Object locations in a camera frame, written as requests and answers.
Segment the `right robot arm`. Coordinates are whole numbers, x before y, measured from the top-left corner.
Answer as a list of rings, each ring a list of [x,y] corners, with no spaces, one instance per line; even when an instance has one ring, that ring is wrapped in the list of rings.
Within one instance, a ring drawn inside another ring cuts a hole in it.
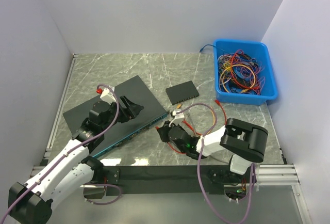
[[[264,160],[268,130],[249,122],[229,118],[220,129],[202,136],[191,136],[178,124],[166,121],[156,128],[161,141],[172,142],[191,159],[204,159],[222,150],[233,153],[227,177],[232,182],[244,178],[252,163]]]

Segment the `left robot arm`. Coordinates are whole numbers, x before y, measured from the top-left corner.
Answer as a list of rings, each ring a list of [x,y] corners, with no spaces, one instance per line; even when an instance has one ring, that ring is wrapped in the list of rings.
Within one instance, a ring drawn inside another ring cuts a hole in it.
[[[104,184],[104,165],[90,154],[117,123],[136,118],[142,105],[120,98],[101,97],[64,149],[24,184],[14,183],[8,196],[7,215],[20,223],[47,223],[53,210],[76,188],[86,183]]]

